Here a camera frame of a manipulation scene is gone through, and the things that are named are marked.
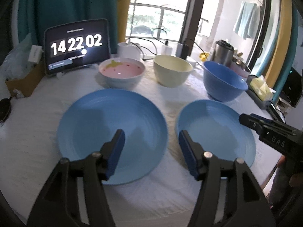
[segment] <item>table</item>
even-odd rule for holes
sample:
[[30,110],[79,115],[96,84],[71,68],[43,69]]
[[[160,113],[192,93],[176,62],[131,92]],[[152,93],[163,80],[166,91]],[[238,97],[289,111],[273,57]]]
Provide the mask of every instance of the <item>table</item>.
[[[171,89],[157,83],[152,62],[133,90],[150,99],[164,114],[169,127],[169,146],[160,164],[147,176],[121,186],[105,186],[117,226],[186,226],[195,205],[200,182],[186,169],[175,135],[175,118],[188,103],[210,99],[198,66],[187,82]],[[44,77],[31,97],[12,100],[12,113],[0,128],[0,189],[11,207],[28,218],[44,182],[60,159],[56,130],[63,113],[82,96],[104,88],[96,66],[68,72],[60,78]],[[239,114],[255,113],[270,118],[244,92],[226,103]],[[256,140],[256,159],[251,170],[262,184],[281,154]],[[83,191],[79,192],[83,208]]]

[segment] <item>metal screw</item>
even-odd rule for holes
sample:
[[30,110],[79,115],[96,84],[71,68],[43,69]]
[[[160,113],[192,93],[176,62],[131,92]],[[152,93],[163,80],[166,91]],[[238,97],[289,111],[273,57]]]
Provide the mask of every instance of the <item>metal screw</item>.
[[101,156],[100,152],[94,152],[94,153],[92,153],[91,155],[92,155],[93,157],[95,157],[95,158]]
[[211,152],[204,152],[203,156],[205,158],[211,158],[212,157],[212,153]]
[[69,160],[68,160],[67,158],[62,158],[62,159],[60,160],[60,164],[65,164],[65,163],[67,163],[67,162],[69,162]]
[[237,158],[236,161],[237,161],[239,164],[244,164],[243,158]]

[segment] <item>plate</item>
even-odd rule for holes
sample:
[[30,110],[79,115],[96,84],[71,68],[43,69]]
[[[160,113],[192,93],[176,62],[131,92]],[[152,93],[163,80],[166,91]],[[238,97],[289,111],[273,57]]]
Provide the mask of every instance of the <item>plate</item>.
[[176,120],[177,136],[187,130],[194,142],[201,144],[220,159],[244,158],[249,167],[256,156],[256,142],[251,130],[239,123],[239,114],[212,100],[188,104]]
[[72,104],[57,130],[60,152],[71,161],[83,159],[99,151],[117,129],[125,132],[125,146],[104,184],[129,183],[151,172],[164,155],[168,128],[161,111],[131,91],[104,89]]

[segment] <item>finger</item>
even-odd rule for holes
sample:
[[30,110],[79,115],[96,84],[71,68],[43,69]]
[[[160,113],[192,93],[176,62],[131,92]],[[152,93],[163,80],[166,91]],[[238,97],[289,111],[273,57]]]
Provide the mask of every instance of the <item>finger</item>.
[[286,157],[282,155],[282,157],[278,161],[277,168],[281,167],[285,163],[285,159]]
[[293,175],[289,180],[289,185],[293,188],[303,185],[303,173]]

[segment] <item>digital clock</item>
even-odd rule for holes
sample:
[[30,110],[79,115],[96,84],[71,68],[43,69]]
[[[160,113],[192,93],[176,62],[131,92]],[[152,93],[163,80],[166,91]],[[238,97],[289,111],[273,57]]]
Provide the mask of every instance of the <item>digital clock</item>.
[[110,58],[106,19],[49,28],[44,35],[45,72],[52,75]]

